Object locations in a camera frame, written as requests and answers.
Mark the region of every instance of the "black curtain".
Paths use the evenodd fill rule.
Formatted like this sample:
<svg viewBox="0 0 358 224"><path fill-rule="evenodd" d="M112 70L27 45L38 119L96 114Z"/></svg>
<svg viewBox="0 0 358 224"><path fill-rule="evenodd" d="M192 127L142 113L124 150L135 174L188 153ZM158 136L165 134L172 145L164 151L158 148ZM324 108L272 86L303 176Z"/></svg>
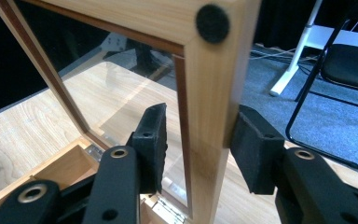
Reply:
<svg viewBox="0 0 358 224"><path fill-rule="evenodd" d="M301 37L315 0L263 0L255 31L255 43L265 47L294 49ZM334 27L349 1L324 0L315 24Z"/></svg>

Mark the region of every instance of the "wooden table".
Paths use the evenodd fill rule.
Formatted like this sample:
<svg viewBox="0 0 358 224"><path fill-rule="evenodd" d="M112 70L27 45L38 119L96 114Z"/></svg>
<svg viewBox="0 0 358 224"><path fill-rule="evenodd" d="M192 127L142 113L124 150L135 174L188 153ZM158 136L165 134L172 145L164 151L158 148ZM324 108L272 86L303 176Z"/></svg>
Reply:
<svg viewBox="0 0 358 224"><path fill-rule="evenodd" d="M165 175L185 187L175 91L112 63L99 63L64 83L93 131L112 145L125 143L145 108L165 102L170 146ZM50 90L2 112L0 190L80 136ZM332 161L329 164L345 182L358 188L358 173ZM250 194L231 156L215 223L280 223L274 197Z"/></svg>

